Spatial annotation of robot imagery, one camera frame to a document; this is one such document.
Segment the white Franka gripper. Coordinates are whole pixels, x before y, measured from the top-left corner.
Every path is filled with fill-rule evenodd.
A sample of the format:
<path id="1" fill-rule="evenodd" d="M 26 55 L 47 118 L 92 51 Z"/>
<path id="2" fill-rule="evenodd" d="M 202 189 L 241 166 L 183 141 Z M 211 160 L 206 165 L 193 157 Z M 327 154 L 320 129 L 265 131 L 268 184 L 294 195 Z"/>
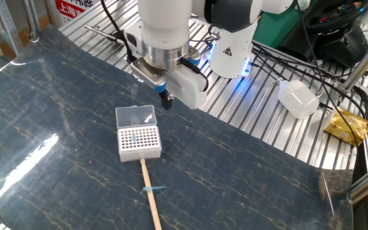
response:
<path id="1" fill-rule="evenodd" d="M 207 92 L 204 91 L 206 79 L 200 74 L 180 65 L 177 68 L 167 70 L 166 77 L 166 90 L 159 93 L 161 106 L 165 110 L 169 110 L 173 106 L 171 93 L 190 109 L 198 109 L 205 103 L 207 97 Z"/>

